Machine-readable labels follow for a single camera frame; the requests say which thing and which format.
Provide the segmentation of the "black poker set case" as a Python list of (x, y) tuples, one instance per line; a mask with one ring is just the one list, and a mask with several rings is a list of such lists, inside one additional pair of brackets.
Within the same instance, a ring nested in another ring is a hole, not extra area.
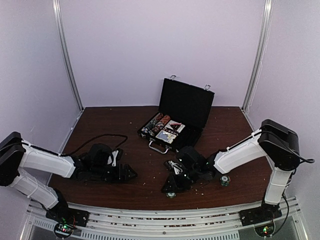
[[(149, 148), (161, 154), (168, 151), (178, 152), (185, 146), (195, 146), (206, 126), (215, 93), (209, 90), (210, 86), (198, 87), (175, 80), (175, 76), (165, 78), (162, 84), (160, 102), (157, 113), (148, 120), (137, 133), (148, 140)], [(170, 120), (185, 125), (172, 143), (166, 143), (141, 129), (150, 122), (158, 113), (170, 116)]]

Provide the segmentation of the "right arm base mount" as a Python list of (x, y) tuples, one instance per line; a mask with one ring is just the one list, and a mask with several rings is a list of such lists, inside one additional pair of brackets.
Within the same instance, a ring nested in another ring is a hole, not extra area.
[(262, 203), (261, 206), (241, 210), (239, 212), (240, 221), (243, 227), (254, 226), (255, 233), (259, 237), (269, 238), (276, 231), (274, 220), (282, 216), (279, 204), (270, 205)]

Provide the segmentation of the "teal chip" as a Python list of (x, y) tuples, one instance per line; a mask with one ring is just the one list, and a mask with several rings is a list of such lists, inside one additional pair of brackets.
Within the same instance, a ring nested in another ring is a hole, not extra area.
[(175, 192), (167, 192), (167, 193), (166, 193), (166, 196), (167, 196), (168, 198), (170, 198), (170, 199), (175, 198), (176, 195), (177, 195), (177, 194), (176, 194)]

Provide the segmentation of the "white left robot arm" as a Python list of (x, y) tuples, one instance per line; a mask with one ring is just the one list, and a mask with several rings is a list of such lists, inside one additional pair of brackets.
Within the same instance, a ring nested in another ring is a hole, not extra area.
[(19, 132), (10, 133), (0, 143), (0, 184), (21, 192), (51, 210), (61, 222), (72, 218), (62, 193), (31, 175), (30, 170), (76, 181), (125, 183), (138, 176), (129, 164), (121, 164), (124, 151), (104, 143), (93, 144), (80, 155), (58, 153), (23, 140)]

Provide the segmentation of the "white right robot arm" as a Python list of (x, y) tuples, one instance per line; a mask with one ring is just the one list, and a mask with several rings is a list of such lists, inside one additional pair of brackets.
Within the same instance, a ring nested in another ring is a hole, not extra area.
[(259, 220), (268, 220), (275, 212), (282, 194), (294, 170), (300, 164), (298, 134), (271, 120), (265, 119), (261, 127), (244, 140), (204, 157), (192, 146), (183, 147), (176, 160), (164, 165), (170, 174), (161, 192), (173, 196), (190, 189), (198, 179), (212, 180), (217, 174), (223, 176), (231, 170), (261, 157), (274, 163), (264, 204), (256, 210)]

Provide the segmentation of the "triangular all-in button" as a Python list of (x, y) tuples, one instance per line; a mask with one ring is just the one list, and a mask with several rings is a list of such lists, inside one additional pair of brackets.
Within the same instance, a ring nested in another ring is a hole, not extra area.
[(182, 124), (180, 122), (176, 122), (176, 121), (173, 121), (173, 120), (170, 120), (166, 126), (166, 128), (170, 129), (170, 130), (173, 130), (175, 132), (178, 132), (180, 133), (181, 132), (181, 127), (182, 127)]

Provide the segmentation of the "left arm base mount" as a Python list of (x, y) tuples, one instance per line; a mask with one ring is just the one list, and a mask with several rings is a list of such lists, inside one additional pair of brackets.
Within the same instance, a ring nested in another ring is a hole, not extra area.
[(86, 227), (90, 213), (86, 210), (70, 208), (63, 194), (54, 189), (58, 203), (53, 208), (42, 208), (46, 211), (45, 217), (57, 222), (53, 233), (58, 239), (66, 239), (72, 235), (77, 227)]

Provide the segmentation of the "green poker chip stack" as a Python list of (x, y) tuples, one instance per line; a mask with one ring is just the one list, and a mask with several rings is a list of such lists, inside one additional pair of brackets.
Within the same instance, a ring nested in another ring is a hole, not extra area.
[(231, 182), (231, 179), (228, 175), (222, 175), (220, 177), (220, 184), (223, 186), (223, 187), (227, 187), (230, 185), (230, 182)]

